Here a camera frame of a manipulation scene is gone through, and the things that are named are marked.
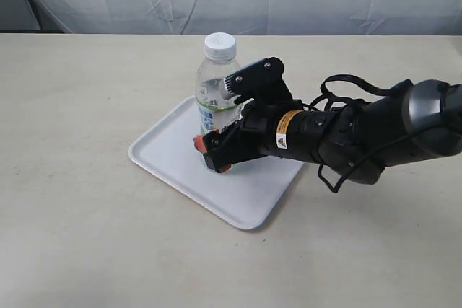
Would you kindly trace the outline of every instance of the plastic bottle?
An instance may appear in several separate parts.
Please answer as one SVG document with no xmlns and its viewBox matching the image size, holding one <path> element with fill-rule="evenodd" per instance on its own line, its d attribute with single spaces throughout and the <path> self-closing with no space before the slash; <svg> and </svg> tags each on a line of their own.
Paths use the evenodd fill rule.
<svg viewBox="0 0 462 308">
<path fill-rule="evenodd" d="M 201 113 L 201 133 L 222 129 L 240 117 L 241 105 L 225 100 L 219 93 L 224 77 L 239 70 L 236 40 L 230 34 L 215 32 L 204 42 L 205 59 L 197 70 L 196 102 Z"/>
</svg>

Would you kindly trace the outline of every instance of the white tray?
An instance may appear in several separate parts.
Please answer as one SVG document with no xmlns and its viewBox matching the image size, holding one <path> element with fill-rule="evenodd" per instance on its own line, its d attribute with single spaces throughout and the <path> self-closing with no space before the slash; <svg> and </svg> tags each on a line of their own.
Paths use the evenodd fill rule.
<svg viewBox="0 0 462 308">
<path fill-rule="evenodd" d="M 194 149 L 193 138 L 198 133 L 199 112 L 194 97 L 189 97 L 138 138 L 128 155 L 238 229 L 260 226 L 303 163 L 264 157 L 217 174 L 205 167 Z"/>
</svg>

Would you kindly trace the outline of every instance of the screw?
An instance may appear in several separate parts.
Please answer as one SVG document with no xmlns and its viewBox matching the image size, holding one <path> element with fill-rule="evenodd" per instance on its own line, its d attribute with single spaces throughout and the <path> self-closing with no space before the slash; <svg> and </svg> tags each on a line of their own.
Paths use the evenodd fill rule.
<svg viewBox="0 0 462 308">
<path fill-rule="evenodd" d="M 326 117 L 317 117 L 317 118 L 315 119 L 315 124 L 316 124 L 317 126 L 321 126 L 321 125 L 324 124 L 325 121 L 326 121 Z"/>
</svg>

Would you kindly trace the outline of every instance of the white bottle cap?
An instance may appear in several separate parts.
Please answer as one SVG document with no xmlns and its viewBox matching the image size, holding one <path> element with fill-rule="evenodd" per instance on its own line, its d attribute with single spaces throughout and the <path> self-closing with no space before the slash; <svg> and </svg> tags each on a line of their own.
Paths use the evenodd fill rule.
<svg viewBox="0 0 462 308">
<path fill-rule="evenodd" d="M 204 55 L 211 61 L 230 61 L 236 57 L 236 39 L 226 32 L 207 35 Z"/>
</svg>

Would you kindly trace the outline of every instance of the yellow warning sticker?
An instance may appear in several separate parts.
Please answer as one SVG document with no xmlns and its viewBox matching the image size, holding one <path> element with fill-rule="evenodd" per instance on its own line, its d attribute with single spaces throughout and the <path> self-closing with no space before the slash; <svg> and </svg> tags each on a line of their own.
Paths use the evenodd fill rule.
<svg viewBox="0 0 462 308">
<path fill-rule="evenodd" d="M 289 111 L 282 118 L 279 120 L 279 124 L 277 125 L 276 129 L 276 145 L 278 148 L 287 149 L 287 129 L 289 128 L 290 121 L 293 117 L 301 110 L 293 110 Z"/>
</svg>

